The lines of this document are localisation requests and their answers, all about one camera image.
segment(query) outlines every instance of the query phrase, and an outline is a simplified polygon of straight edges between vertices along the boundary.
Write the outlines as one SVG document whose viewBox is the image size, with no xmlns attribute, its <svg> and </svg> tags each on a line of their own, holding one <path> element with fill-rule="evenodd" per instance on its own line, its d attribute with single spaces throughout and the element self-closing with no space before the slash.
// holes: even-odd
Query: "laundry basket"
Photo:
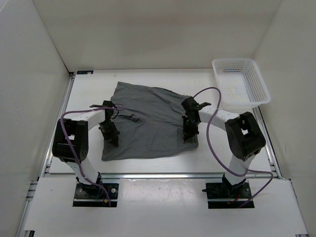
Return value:
<svg viewBox="0 0 316 237">
<path fill-rule="evenodd" d="M 212 65 L 224 110 L 241 112 L 270 102 L 268 89 L 252 59 L 215 59 Z"/>
</svg>

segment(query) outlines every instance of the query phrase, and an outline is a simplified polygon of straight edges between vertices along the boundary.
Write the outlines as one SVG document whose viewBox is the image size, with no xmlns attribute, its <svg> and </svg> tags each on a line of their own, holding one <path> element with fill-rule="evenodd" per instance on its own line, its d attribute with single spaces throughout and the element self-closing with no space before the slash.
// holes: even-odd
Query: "gray cloth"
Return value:
<svg viewBox="0 0 316 237">
<path fill-rule="evenodd" d="M 197 136 L 183 141 L 181 103 L 186 98 L 163 88 L 118 82 L 111 100 L 126 109 L 113 120 L 120 132 L 118 147 L 105 142 L 102 160 L 169 157 L 196 149 Z"/>
</svg>

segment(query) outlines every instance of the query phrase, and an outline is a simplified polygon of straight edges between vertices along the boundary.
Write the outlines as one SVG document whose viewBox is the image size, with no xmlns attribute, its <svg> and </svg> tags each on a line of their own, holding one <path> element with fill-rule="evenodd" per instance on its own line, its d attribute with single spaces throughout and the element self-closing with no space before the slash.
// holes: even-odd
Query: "white enclosure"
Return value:
<svg viewBox="0 0 316 237">
<path fill-rule="evenodd" d="M 135 218 L 134 209 L 138 208 L 137 204 L 129 206 L 131 181 L 120 181 L 121 206 L 110 210 L 115 223 L 106 219 L 103 209 L 65 208 L 71 202 L 76 181 L 68 167 L 51 159 L 50 141 L 58 115 L 66 107 L 85 109 L 101 102 L 94 100 L 109 99 L 119 80 L 157 86 L 158 79 L 162 83 L 158 86 L 193 94 L 214 85 L 211 62 L 224 57 L 255 60 L 270 92 L 271 102 L 260 106 L 269 135 L 259 109 L 254 110 L 268 144 L 252 165 L 263 170 L 272 167 L 275 179 L 257 197 L 254 210 L 203 210 L 190 214 L 190 208 L 204 208 L 202 194 L 190 185 L 200 188 L 204 180 L 167 181 L 165 185 L 178 189 L 189 184 L 193 195 L 188 197 L 196 202 L 185 210 L 174 204 L 170 209 L 178 215 L 165 219 L 168 206 L 155 209 L 155 200 L 146 198 L 151 214 L 156 214 L 164 235 L 254 236 L 261 232 L 265 236 L 295 236 L 307 233 L 301 211 L 309 235 L 316 236 L 315 9 L 314 0 L 0 0 L 0 236 L 29 234 L 23 229 L 35 230 L 36 237 L 79 236 L 85 234 L 80 228 L 91 227 L 89 224 L 102 226 L 90 232 L 95 236 L 102 236 L 106 227 L 110 236 L 128 236 L 128 230 L 137 236 L 148 235 L 150 230 L 155 235 L 156 224 L 145 212 L 136 215 L 144 220 L 139 226 L 141 231 L 134 223 L 137 218 L 127 218 Z M 70 80 L 68 72 L 77 70 L 95 73 Z M 110 84 L 107 98 L 99 93 L 100 81 L 102 86 Z M 93 96 L 86 95 L 89 88 Z M 211 93 L 210 99 L 215 103 L 217 95 Z M 219 138 L 215 142 L 218 152 L 228 156 L 224 134 L 216 129 L 211 133 Z M 91 147 L 102 147 L 99 133 L 91 131 L 90 138 Z M 269 138 L 281 174 L 291 182 L 278 179 L 280 172 Z M 201 139 L 197 153 L 147 160 L 141 165 L 139 160 L 107 164 L 100 161 L 100 151 L 92 153 L 92 163 L 104 175 L 114 173 L 117 178 L 145 173 L 149 168 L 152 170 L 147 173 L 177 173 L 178 178 L 181 173 L 189 178 L 193 173 L 202 176 L 208 171 L 208 175 L 220 177 L 223 169 L 210 160 L 213 157 L 207 157 L 204 142 Z M 30 193 L 34 190 L 28 189 L 32 181 L 36 186 L 38 178 L 32 199 Z M 250 185 L 257 190 L 263 180 L 256 177 Z M 154 180 L 135 182 L 144 192 L 155 187 Z M 179 193 L 172 197 L 188 198 Z M 240 228 L 244 224 L 241 213 L 253 228 Z M 83 214 L 90 220 L 97 216 L 98 221 L 86 222 Z M 65 217 L 78 218 L 84 225 L 69 225 Z M 114 232 L 104 224 L 103 217 L 114 226 L 123 220 L 125 229 Z M 179 232 L 172 232 L 173 221 Z M 228 228 L 220 226 L 225 221 L 229 222 Z M 265 225 L 256 225 L 261 221 Z"/>
</svg>

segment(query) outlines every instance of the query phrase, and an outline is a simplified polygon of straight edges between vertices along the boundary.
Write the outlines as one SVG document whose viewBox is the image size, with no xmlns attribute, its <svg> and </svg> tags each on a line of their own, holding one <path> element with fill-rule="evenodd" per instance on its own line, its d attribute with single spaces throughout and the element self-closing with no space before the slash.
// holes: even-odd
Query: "purple cable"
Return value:
<svg viewBox="0 0 316 237">
<path fill-rule="evenodd" d="M 99 111 L 99 110 L 115 110 L 115 111 L 121 111 L 121 110 L 124 110 L 125 107 L 123 106 L 122 109 L 116 109 L 116 108 L 111 108 L 111 107 L 101 107 L 101 108 L 93 108 L 91 110 L 80 110 L 80 111 L 67 111 L 67 112 L 64 112 L 61 117 L 60 117 L 60 125 L 61 125 L 61 129 L 63 130 L 63 133 L 65 135 L 65 138 L 67 140 L 67 143 L 70 147 L 70 150 L 72 151 L 73 155 L 74 155 L 74 158 L 75 158 L 75 162 L 76 164 L 78 165 L 79 167 L 79 171 L 80 171 L 80 174 L 82 175 L 82 177 L 85 179 L 85 181 L 87 181 L 88 183 L 92 184 L 92 185 L 95 185 L 99 188 L 101 188 L 103 190 L 103 192 L 105 192 L 106 196 L 107 196 L 107 200 L 109 201 L 109 206 L 111 206 L 111 200 L 110 200 L 110 197 L 109 197 L 109 194 L 107 192 L 107 190 L 100 184 L 97 184 L 97 183 L 94 183 L 92 182 L 89 178 L 87 178 L 82 170 L 82 166 L 81 166 L 81 163 L 80 163 L 80 160 L 77 156 L 77 153 L 67 135 L 67 131 L 66 131 L 66 128 L 65 128 L 65 125 L 64 125 L 64 117 L 65 115 L 68 115 L 68 114 L 74 114 L 74 113 L 87 113 L 87 112 L 92 112 L 92 111 Z"/>
<path fill-rule="evenodd" d="M 259 193 L 261 193 L 261 191 L 264 190 L 265 187 L 266 187 L 269 183 L 271 183 L 271 181 L 273 180 L 273 174 L 272 174 L 272 172 L 268 172 L 268 171 L 260 171 L 260 170 L 252 170 L 252 169 L 247 169 L 243 174 L 237 174 L 237 173 L 231 171 L 227 166 L 225 166 L 225 165 L 221 162 L 221 160 L 220 160 L 220 159 L 218 158 L 218 156 L 216 155 L 216 153 L 215 153 L 215 151 L 214 151 L 214 149 L 213 149 L 213 147 L 212 147 L 212 144 L 211 144 L 211 142 L 210 142 L 210 140 L 209 140 L 209 127 L 210 127 L 210 125 L 211 125 L 211 123 L 212 123 L 213 118 L 216 116 L 216 114 L 217 114 L 217 112 L 218 112 L 219 105 L 220 105 L 221 100 L 222 100 L 222 93 L 221 93 L 221 91 L 220 91 L 218 88 L 216 88 L 216 87 L 208 87 L 208 88 L 205 88 L 205 89 L 201 90 L 200 92 L 198 92 L 195 96 L 193 96 L 193 98 L 196 97 L 197 95 L 199 95 L 200 93 L 202 93 L 203 91 L 206 91 L 206 90 L 209 90 L 209 89 L 215 89 L 215 90 L 217 90 L 218 93 L 219 93 L 219 99 L 218 99 L 218 103 L 217 103 L 217 106 L 216 106 L 216 110 L 214 111 L 213 115 L 212 115 L 211 118 L 209 119 L 209 121 L 208 121 L 208 123 L 207 123 L 207 127 L 206 127 L 206 139 L 207 139 L 207 143 L 208 143 L 208 146 L 209 146 L 209 148 L 210 148 L 210 150 L 211 150 L 213 156 L 214 156 L 215 159 L 217 160 L 217 162 L 218 162 L 225 170 L 227 170 L 227 172 L 229 172 L 229 173 L 231 173 L 232 175 L 237 176 L 237 177 L 243 177 L 243 176 L 245 176 L 249 171 L 250 171 L 250 172 L 253 172 L 253 173 L 263 173 L 263 174 L 270 174 L 270 175 L 271 175 L 270 180 L 269 180 L 258 192 L 256 192 L 252 197 L 250 197 L 247 201 L 245 201 L 242 205 L 239 206 L 239 208 L 241 208 L 241 207 L 243 207 L 244 205 L 246 205 L 247 203 L 249 203 L 255 196 L 257 196 Z"/>
</svg>

